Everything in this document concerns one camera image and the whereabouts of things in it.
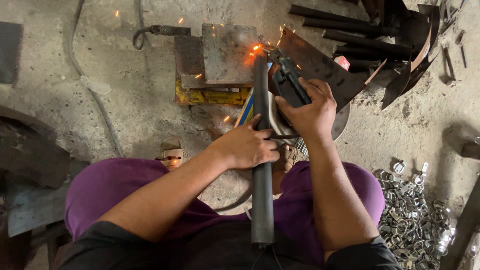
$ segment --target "right hand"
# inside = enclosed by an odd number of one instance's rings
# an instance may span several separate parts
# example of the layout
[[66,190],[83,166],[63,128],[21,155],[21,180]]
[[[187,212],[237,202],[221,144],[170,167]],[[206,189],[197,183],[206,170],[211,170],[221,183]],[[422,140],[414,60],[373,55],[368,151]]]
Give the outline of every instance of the right hand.
[[276,96],[278,107],[305,142],[312,140],[333,142],[332,126],[336,102],[332,89],[328,83],[317,79],[307,81],[300,77],[299,83],[312,99],[312,103],[294,108],[283,97]]

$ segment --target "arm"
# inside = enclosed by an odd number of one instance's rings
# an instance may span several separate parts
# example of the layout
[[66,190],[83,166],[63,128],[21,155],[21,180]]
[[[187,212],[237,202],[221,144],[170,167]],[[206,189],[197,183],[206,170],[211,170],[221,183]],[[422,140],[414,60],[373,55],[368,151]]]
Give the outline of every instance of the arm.
[[341,248],[368,243],[378,231],[343,169],[331,130],[336,102],[327,83],[300,78],[312,104],[291,107],[282,97],[276,101],[297,132],[310,155],[313,217],[325,250],[325,259]]
[[229,169],[247,169],[279,158],[271,130],[255,131],[257,115],[213,142],[201,154],[141,187],[105,213],[109,221],[145,240],[158,241],[188,205]]

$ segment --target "purple pants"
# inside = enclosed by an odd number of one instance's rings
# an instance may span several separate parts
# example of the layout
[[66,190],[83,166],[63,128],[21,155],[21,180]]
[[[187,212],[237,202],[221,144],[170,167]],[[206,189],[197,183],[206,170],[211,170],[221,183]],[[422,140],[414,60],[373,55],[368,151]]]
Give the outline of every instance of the purple pants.
[[[378,225],[385,200],[380,184],[367,170],[351,163],[343,166],[373,222]],[[168,173],[157,160],[108,159],[85,168],[73,180],[67,193],[65,224],[77,239],[100,216],[140,187]],[[323,262],[323,248],[313,221],[310,164],[300,161],[285,175],[283,194],[274,200],[275,230],[283,232]],[[212,225],[228,221],[247,221],[245,213],[218,215],[204,202],[195,199],[172,226],[164,241],[185,239]]]

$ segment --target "sandal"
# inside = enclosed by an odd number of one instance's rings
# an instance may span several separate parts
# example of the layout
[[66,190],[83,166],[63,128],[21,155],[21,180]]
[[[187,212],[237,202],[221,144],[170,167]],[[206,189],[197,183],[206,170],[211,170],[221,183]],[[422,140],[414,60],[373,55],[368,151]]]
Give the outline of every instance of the sandal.
[[156,160],[162,162],[167,169],[174,170],[183,163],[183,148],[180,138],[172,136],[160,145],[160,155]]
[[287,173],[298,161],[308,160],[305,155],[300,153],[300,150],[288,144],[283,144],[278,151],[280,158],[273,164],[272,173],[280,170]]

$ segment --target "hand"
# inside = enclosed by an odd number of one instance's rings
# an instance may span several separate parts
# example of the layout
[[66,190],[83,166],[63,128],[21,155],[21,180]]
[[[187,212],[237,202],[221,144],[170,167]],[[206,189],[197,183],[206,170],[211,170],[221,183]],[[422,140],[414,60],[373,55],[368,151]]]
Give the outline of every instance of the hand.
[[280,110],[292,123],[293,128],[307,143],[312,140],[333,142],[332,125],[335,120],[336,102],[328,83],[312,79],[299,79],[300,85],[312,99],[311,104],[299,108],[292,107],[283,97],[276,96]]
[[225,162],[226,170],[249,169],[280,158],[276,142],[268,140],[272,130],[254,130],[261,117],[257,114],[250,122],[230,130],[207,148],[220,155],[219,160]]

